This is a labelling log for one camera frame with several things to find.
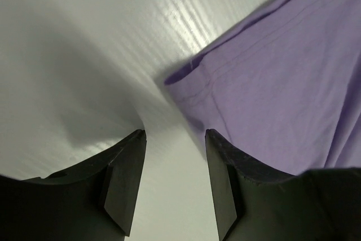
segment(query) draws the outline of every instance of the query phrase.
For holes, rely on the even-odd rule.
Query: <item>purple cloth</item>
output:
[[[203,142],[291,174],[361,166],[361,0],[276,0],[165,85]]]

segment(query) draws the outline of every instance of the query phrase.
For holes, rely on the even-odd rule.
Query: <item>textured white surface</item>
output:
[[[264,1],[0,0],[0,173],[45,177],[144,126],[128,240],[218,240],[205,156],[159,84]]]

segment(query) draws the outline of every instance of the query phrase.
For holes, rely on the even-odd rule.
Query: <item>stitching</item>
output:
[[[316,3],[319,2],[319,1],[321,1],[321,0],[316,0],[316,1],[313,2],[312,4],[307,5],[307,6],[306,6],[305,8],[303,8],[295,17],[291,18],[286,24],[282,25],[280,28],[275,29],[275,30],[272,31],[271,33],[269,33],[269,34],[267,34],[266,36],[262,37],[261,39],[259,39],[258,41],[256,41],[254,44],[252,44],[250,47],[248,47],[248,48],[245,49],[243,52],[241,52],[239,55],[235,56],[235,57],[232,58],[231,60],[229,60],[229,61],[227,61],[226,63],[224,63],[222,66],[218,67],[216,70],[214,70],[214,71],[212,72],[212,74],[210,74],[210,77],[211,77],[213,74],[215,74],[217,70],[223,68],[223,67],[226,66],[228,63],[237,60],[237,58],[238,58],[241,54],[245,54],[245,53],[246,53],[247,51],[249,51],[253,46],[255,46],[255,45],[258,44],[259,42],[263,41],[265,38],[271,36],[272,34],[274,34],[275,32],[277,32],[277,31],[280,30],[281,28],[286,27],[292,20],[294,20],[296,17],[298,17],[303,11],[305,11],[307,8],[309,8],[310,6],[316,4]],[[317,8],[317,9],[316,9],[315,11],[313,11],[312,13],[306,15],[306,16],[305,16],[304,18],[302,18],[301,21],[299,21],[296,25],[294,25],[294,26],[291,27],[290,29],[288,29],[288,30],[286,30],[285,32],[283,32],[281,35],[279,35],[278,37],[276,37],[276,38],[275,38],[274,40],[272,40],[271,42],[269,42],[269,43],[267,43],[266,45],[264,45],[263,47],[261,47],[261,48],[260,48],[259,50],[257,50],[254,54],[252,54],[250,57],[246,58],[244,61],[250,59],[253,55],[255,55],[257,52],[259,52],[259,51],[261,51],[262,49],[264,49],[266,46],[268,46],[268,45],[270,45],[271,43],[277,41],[277,40],[278,40],[279,38],[281,38],[284,34],[286,34],[287,32],[289,32],[290,30],[294,29],[296,26],[298,26],[298,25],[299,25],[301,22],[303,22],[307,17],[309,17],[310,15],[316,13],[316,12],[319,11],[321,8],[323,8],[323,7],[325,7],[326,5],[332,3],[333,1],[335,1],[335,0],[331,0],[331,1],[327,2],[326,4],[324,4],[324,5],[320,6],[319,8]],[[201,62],[201,63],[200,63],[200,66],[201,66],[201,65],[205,68],[204,62]],[[211,85],[211,84],[213,85],[213,84],[216,82],[216,80],[218,80],[220,77],[222,77],[223,75],[225,75],[225,74],[226,74],[227,72],[229,72],[229,71],[230,71],[230,70],[227,70],[227,71],[225,71],[223,74],[221,74],[221,75],[219,75],[218,77],[216,77],[216,78],[213,80],[213,82],[212,82],[212,79],[210,78],[209,81],[205,84],[205,86],[204,86],[200,91],[198,91],[198,92],[195,93],[195,94],[192,94],[192,95],[189,95],[189,96],[187,96],[187,97],[184,97],[184,98],[182,98],[182,99],[180,99],[180,100],[176,100],[176,102],[177,102],[177,103],[184,103],[184,102],[190,100],[191,98],[197,97],[201,92],[203,92],[203,91],[205,90],[206,87],[208,87],[208,86]],[[193,107],[193,106],[196,106],[197,104],[199,104],[200,102],[202,102],[205,98],[203,98],[201,101],[198,101],[197,103],[195,103],[195,104],[193,104],[193,105],[190,105],[190,106],[192,106],[192,107]]]
[[[286,30],[286,31],[283,32],[281,35],[279,35],[278,37],[276,37],[274,40],[272,40],[272,41],[270,41],[269,43],[267,43],[267,44],[265,44],[264,46],[262,46],[260,49],[258,49],[256,52],[254,52],[251,56],[249,56],[248,58],[244,59],[244,61],[250,59],[250,58],[253,57],[256,53],[258,53],[259,51],[261,51],[262,49],[264,49],[266,46],[274,43],[274,42],[277,41],[279,38],[282,38],[282,36],[283,36],[284,34],[286,34],[287,32],[289,32],[290,30],[293,30],[295,27],[297,27],[299,24],[301,24],[307,17],[309,17],[310,15],[316,13],[316,12],[319,11],[321,8],[323,8],[323,7],[325,7],[326,5],[332,3],[333,1],[335,1],[335,0],[331,0],[330,2],[327,2],[326,4],[324,4],[324,5],[322,5],[321,7],[319,7],[317,10],[315,10],[315,11],[313,11],[312,13],[306,15],[304,18],[302,18],[302,19],[301,19],[296,25],[294,25],[292,28]],[[232,58],[229,62],[232,62],[232,61],[234,61],[234,60],[237,60],[237,58],[238,58],[241,54],[243,54],[243,53],[245,53],[246,51],[248,51],[248,49],[246,49],[245,51],[243,51],[243,52],[240,53],[239,55],[237,55],[237,56],[235,56],[234,58]],[[219,70],[220,68],[222,68],[222,67],[224,67],[224,66],[225,66],[225,65],[217,68],[217,69],[212,73],[212,75],[213,75],[217,70]],[[197,102],[194,103],[194,104],[189,104],[188,106],[189,106],[189,107],[194,107],[194,106],[198,105],[198,104],[201,103],[201,102],[209,95],[209,93],[212,91],[212,88],[213,88],[214,83],[215,83],[218,79],[220,79],[222,76],[224,76],[225,74],[227,74],[229,71],[231,71],[231,70],[233,70],[233,69],[235,69],[235,67],[232,67],[232,69],[229,69],[229,70],[225,71],[224,73],[222,73],[221,75],[219,75],[218,77],[216,77],[216,78],[213,80],[213,82],[212,82],[212,80],[211,80],[211,78],[210,78],[210,80],[206,83],[206,85],[204,86],[204,88],[202,88],[202,89],[201,89],[200,91],[198,91],[196,94],[193,94],[193,95],[184,97],[183,99],[177,100],[176,102],[178,102],[178,103],[185,103],[185,102],[189,101],[191,98],[197,97],[201,92],[203,92],[203,91],[205,90],[205,88],[206,88],[207,86],[212,85],[211,88],[209,89],[208,93],[206,94],[206,96],[205,96],[203,99],[201,99],[200,101],[197,101]]]
[[[208,46],[206,46],[206,48],[204,48],[204,50],[202,50],[198,55],[196,55],[190,62],[191,64],[193,64],[193,62],[196,61],[196,59],[198,58],[203,58],[205,55],[207,55],[208,53],[216,50],[217,48],[221,47],[222,45],[224,45],[225,43],[229,42],[230,40],[232,40],[233,38],[237,37],[240,33],[242,33],[243,31],[246,31],[248,28],[250,28],[251,26],[253,26],[254,24],[257,24],[259,21],[262,21],[264,18],[268,17],[269,15],[272,15],[274,12],[276,12],[277,10],[281,9],[283,6],[285,6],[288,2],[290,2],[291,0],[274,0],[273,3],[269,4],[269,7],[271,7],[274,3],[276,3],[277,1],[279,1],[280,3],[276,5],[276,7],[270,9],[269,11],[267,11],[267,8],[265,8],[265,13],[264,14],[260,14],[259,17],[255,17],[252,19],[252,17],[254,17],[256,14],[258,14],[259,12],[257,11],[258,9],[256,9],[255,11],[251,12],[248,16],[249,21],[246,23],[247,17],[245,18],[245,20],[242,20],[240,22],[240,24],[236,24],[233,27],[231,27],[231,29],[229,29],[229,32],[232,32],[234,29],[238,28],[240,25],[242,25],[243,21],[245,21],[244,26],[241,27],[238,31],[236,31],[233,35],[231,35],[229,38],[226,38],[224,41],[220,42],[219,44],[215,45],[213,48],[207,50],[206,48]]]

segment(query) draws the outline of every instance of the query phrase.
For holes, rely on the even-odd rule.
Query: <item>white surface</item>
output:
[[[264,1],[0,0],[0,173],[45,177],[144,125],[127,240],[218,240],[205,156],[158,85]]]

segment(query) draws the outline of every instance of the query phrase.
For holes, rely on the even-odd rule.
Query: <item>black plastic piece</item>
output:
[[[215,130],[206,152],[220,241],[361,240],[361,169],[276,170]]]
[[[137,130],[45,179],[0,176],[0,240],[121,241],[130,233],[146,151]]]

